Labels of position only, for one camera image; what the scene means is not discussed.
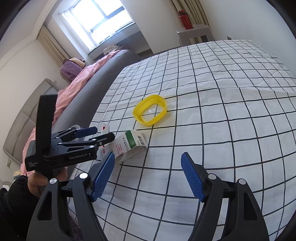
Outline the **left hand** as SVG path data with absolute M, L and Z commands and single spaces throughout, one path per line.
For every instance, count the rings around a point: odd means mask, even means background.
M 67 180 L 68 172 L 67 168 L 61 169 L 61 171 L 57 174 L 56 179 L 59 181 Z M 48 184 L 48 179 L 40 173 L 34 172 L 28 177 L 28 189 L 29 191 L 36 197 L 41 197 L 42 188 Z

